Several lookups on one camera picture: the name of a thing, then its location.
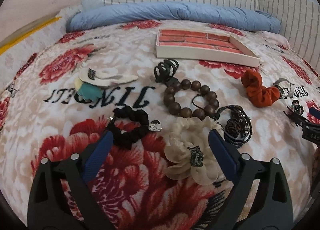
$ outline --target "silver screw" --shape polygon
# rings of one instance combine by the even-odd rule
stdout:
[[[75,160],[79,159],[79,157],[80,157],[80,155],[78,153],[74,153],[71,155],[71,160],[75,161]]]
[[[280,161],[279,161],[278,158],[273,158],[273,159],[272,159],[272,162],[273,162],[274,164],[277,164],[277,165],[280,163]]]
[[[41,163],[42,163],[42,164],[46,164],[48,161],[49,161],[48,158],[43,158],[43,159],[41,160]]]
[[[247,153],[242,153],[242,154],[241,154],[241,158],[244,159],[244,160],[246,160],[246,161],[249,161],[249,160],[250,160],[250,155],[247,154]]]

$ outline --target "yellow strip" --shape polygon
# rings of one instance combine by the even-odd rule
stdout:
[[[19,42],[23,41],[25,38],[27,38],[28,36],[30,36],[31,34],[35,33],[36,31],[39,31],[41,30],[43,27],[46,27],[47,25],[51,24],[51,23],[54,23],[56,21],[58,21],[59,19],[61,18],[61,16],[59,17],[54,17],[54,18],[51,18],[50,20],[42,23],[42,24],[39,24],[37,27],[33,28],[31,31],[21,35],[20,37],[18,37],[17,39],[14,39],[10,42],[8,42],[6,45],[0,47],[0,55],[2,53],[4,53],[6,50],[10,49],[11,47],[13,47],[14,45],[18,44]]]

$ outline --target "brown bead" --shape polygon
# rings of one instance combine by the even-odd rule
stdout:
[[[181,106],[179,103],[173,102],[168,106],[168,110],[171,115],[178,115],[181,110]]]
[[[217,99],[211,99],[209,104],[213,106],[216,110],[219,108],[219,101]]]
[[[203,85],[201,88],[200,88],[200,94],[202,96],[205,96],[206,94],[208,94],[210,92],[210,88],[207,86],[207,85]]]
[[[195,80],[194,82],[191,83],[191,89],[193,91],[198,91],[201,87],[201,83],[197,80]]]
[[[191,87],[191,82],[188,79],[184,79],[184,80],[182,80],[181,85],[182,85],[182,88],[184,90],[186,90],[186,89],[189,89]]]
[[[174,90],[176,92],[178,92],[182,87],[182,85],[179,81],[173,82],[171,86],[174,88]]]
[[[167,87],[164,91],[165,95],[174,95],[176,93],[175,89],[173,87]]]
[[[192,111],[190,108],[183,108],[180,111],[180,116],[183,118],[192,117]]]
[[[205,106],[204,111],[206,115],[211,116],[216,112],[216,109],[211,105],[207,105]]]
[[[192,116],[198,117],[202,121],[205,118],[205,112],[204,110],[198,108],[193,112]]]
[[[207,101],[210,101],[211,99],[217,99],[217,94],[213,91],[210,91],[205,95],[205,99],[207,99]]]
[[[172,94],[165,95],[163,98],[163,103],[165,104],[165,106],[170,105],[174,101],[175,101],[175,98],[174,98],[174,95]]]

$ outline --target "beige flower hair tie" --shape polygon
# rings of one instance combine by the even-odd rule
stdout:
[[[210,185],[222,176],[222,170],[210,149],[208,133],[216,129],[224,137],[222,126],[210,117],[179,117],[171,126],[164,148],[167,159],[173,163],[166,169],[168,178],[181,180],[191,176],[199,185]]]

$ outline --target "floral blanket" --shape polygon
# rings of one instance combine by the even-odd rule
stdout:
[[[263,85],[284,77],[295,84],[292,99],[278,100],[271,107],[254,107],[240,77],[248,67],[199,60],[179,60],[176,77],[199,80],[217,93],[220,106],[236,104],[251,117],[251,140],[239,149],[254,159],[281,160],[293,202],[294,217],[304,208],[311,184],[315,148],[301,138],[302,131],[283,114],[293,99],[304,107],[304,116],[315,123],[309,107],[318,108],[320,82],[294,52],[267,43],[261,36],[221,25],[191,21],[138,21],[64,35],[57,43],[33,54],[17,72],[12,85],[0,96],[0,190],[13,211],[27,223],[28,197],[40,160],[66,159],[96,142],[115,107],[144,109],[159,120],[163,131],[147,135],[132,150],[114,146],[95,180],[88,184],[95,200],[120,230],[203,229],[228,196],[232,183],[223,178],[208,186],[193,179],[175,181],[164,175],[165,135],[175,117],[162,103],[165,85],[157,84],[153,68],[158,28],[188,28],[238,36],[261,58]],[[138,81],[106,89],[95,102],[83,100],[74,89],[81,65],[107,68],[111,74],[133,74]],[[193,91],[176,94],[183,107],[190,107]],[[127,120],[117,126],[130,131],[138,124]],[[255,184],[241,214],[249,212]],[[64,184],[76,218],[82,219]]]

